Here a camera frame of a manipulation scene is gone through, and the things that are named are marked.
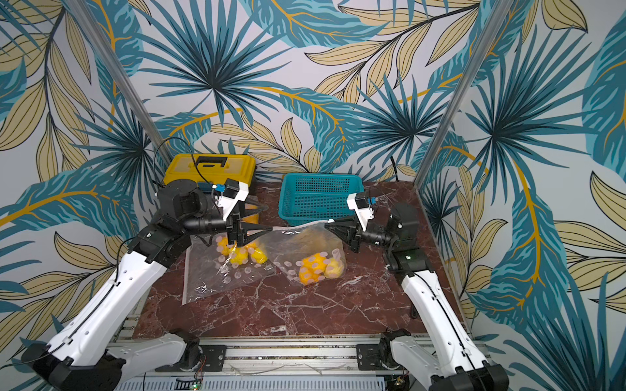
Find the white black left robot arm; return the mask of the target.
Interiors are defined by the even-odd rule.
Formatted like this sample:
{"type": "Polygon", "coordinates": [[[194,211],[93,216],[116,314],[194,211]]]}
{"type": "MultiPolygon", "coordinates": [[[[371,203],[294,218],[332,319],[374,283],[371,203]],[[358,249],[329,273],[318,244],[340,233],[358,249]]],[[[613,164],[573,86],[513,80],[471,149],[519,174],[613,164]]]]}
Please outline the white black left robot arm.
{"type": "Polygon", "coordinates": [[[184,332],[125,348],[108,345],[142,296],[192,244],[192,237],[224,234],[230,244],[243,246],[270,230],[243,220],[249,213],[247,183],[228,179],[216,188],[217,195],[207,195],[191,179],[161,188],[153,220],[130,241],[108,281],[49,342],[29,345],[21,363],[56,390],[114,390],[135,376],[190,358],[197,340],[184,332]]]}

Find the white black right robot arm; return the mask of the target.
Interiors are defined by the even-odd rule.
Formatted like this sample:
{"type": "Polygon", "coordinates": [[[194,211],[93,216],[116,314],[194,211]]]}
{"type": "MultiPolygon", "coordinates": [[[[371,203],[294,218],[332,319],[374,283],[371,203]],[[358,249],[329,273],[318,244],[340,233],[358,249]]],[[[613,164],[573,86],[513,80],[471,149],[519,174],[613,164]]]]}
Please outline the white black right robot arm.
{"type": "Polygon", "coordinates": [[[505,369],[489,363],[472,341],[417,244],[417,210],[397,204],[386,225],[380,225],[373,220],[372,197],[351,194],[347,207],[354,217],[327,222],[326,229],[354,253],[361,244],[381,248],[387,269],[410,299],[412,312],[424,324],[435,349],[429,353],[404,329],[386,332],[379,343],[381,364],[404,368],[426,390],[507,390],[510,379],[505,369]]]}

